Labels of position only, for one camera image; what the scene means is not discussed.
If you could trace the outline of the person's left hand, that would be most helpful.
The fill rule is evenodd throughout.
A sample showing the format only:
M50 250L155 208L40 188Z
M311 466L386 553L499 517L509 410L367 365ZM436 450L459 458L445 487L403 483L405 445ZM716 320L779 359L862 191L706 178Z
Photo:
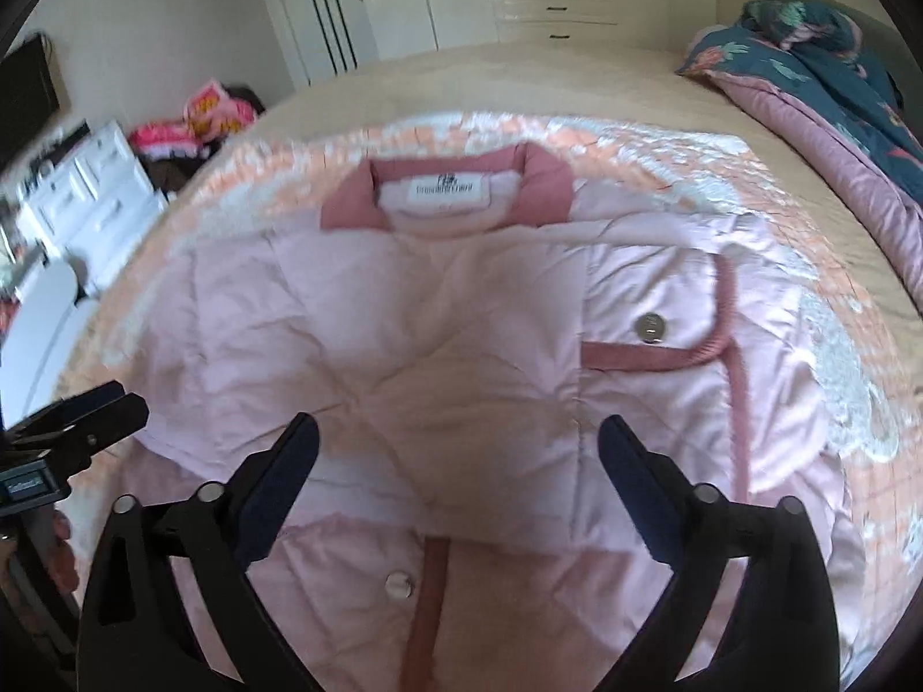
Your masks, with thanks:
M33 545L57 591L69 597L78 589L78 576L75 555L70 546L69 519L55 506L35 509L31 513L7 517L2 520L2 539L16 539L17 534L24 533L25 544Z

